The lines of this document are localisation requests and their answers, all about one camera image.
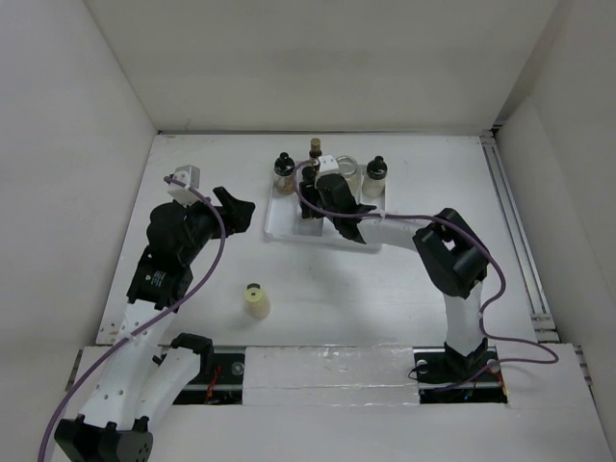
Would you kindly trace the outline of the glass jar with metal rim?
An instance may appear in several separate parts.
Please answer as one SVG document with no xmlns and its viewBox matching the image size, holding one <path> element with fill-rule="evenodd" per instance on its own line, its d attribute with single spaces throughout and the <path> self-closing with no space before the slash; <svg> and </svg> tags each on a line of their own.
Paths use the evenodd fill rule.
<svg viewBox="0 0 616 462">
<path fill-rule="evenodd" d="M 351 156 L 340 156 L 336 158 L 339 166 L 339 173 L 346 179 L 351 194 L 359 197 L 361 169 L 357 161 Z"/>
</svg>

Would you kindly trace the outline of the white powder black cap shaker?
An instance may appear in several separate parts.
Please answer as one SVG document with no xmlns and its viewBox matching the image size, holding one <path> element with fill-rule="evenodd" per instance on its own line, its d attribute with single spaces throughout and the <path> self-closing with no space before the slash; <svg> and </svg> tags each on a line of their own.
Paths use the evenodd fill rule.
<svg viewBox="0 0 616 462">
<path fill-rule="evenodd" d="M 365 168 L 362 194 L 368 198 L 381 196 L 385 189 L 388 167 L 382 156 L 375 156 Z"/>
</svg>

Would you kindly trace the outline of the yellow label sauce bottle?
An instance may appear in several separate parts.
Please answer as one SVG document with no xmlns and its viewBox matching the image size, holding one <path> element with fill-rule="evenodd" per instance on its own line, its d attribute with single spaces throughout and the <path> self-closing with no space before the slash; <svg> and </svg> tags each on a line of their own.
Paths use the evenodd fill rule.
<svg viewBox="0 0 616 462">
<path fill-rule="evenodd" d="M 310 140 L 310 149 L 309 149 L 310 163 L 312 165 L 317 165 L 319 163 L 321 155 L 322 155 L 321 140 L 319 138 L 312 138 Z"/>
</svg>

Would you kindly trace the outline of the brown granule black cap shaker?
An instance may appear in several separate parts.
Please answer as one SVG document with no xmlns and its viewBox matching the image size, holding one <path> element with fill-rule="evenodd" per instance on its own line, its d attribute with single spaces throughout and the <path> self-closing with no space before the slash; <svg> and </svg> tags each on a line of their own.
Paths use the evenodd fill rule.
<svg viewBox="0 0 616 462">
<path fill-rule="evenodd" d="M 282 195 L 290 195 L 294 191 L 293 174 L 295 161 L 287 152 L 281 152 L 273 164 L 273 186 Z"/>
</svg>

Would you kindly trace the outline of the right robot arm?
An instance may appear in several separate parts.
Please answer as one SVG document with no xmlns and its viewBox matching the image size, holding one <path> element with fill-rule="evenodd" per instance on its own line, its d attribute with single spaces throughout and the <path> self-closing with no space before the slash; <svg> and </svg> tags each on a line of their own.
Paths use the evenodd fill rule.
<svg viewBox="0 0 616 462">
<path fill-rule="evenodd" d="M 302 170 L 297 187 L 303 212 L 328 218 L 346 240 L 362 245 L 386 244 L 415 251 L 446 304 L 447 337 L 437 364 L 439 383 L 473 376 L 487 351 L 480 327 L 482 283 L 488 251 L 468 223 L 451 208 L 424 218 L 381 216 L 374 205 L 355 200 L 339 173 L 317 175 Z"/>
</svg>

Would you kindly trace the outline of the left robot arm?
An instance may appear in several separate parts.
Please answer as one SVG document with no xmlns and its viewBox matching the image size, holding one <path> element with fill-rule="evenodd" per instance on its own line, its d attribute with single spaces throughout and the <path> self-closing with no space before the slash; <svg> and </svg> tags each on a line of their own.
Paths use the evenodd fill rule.
<svg viewBox="0 0 616 462">
<path fill-rule="evenodd" d="M 215 188 L 212 205 L 194 187 L 168 184 L 172 199 L 150 214 L 116 341 L 93 364 L 102 371 L 94 390 L 76 417 L 53 422 L 55 443 L 71 461 L 148 460 L 153 430 L 184 387 L 214 376 L 211 339 L 181 333 L 167 351 L 161 341 L 203 285 L 193 282 L 192 262 L 209 241 L 245 232 L 256 206 L 224 187 Z"/>
</svg>

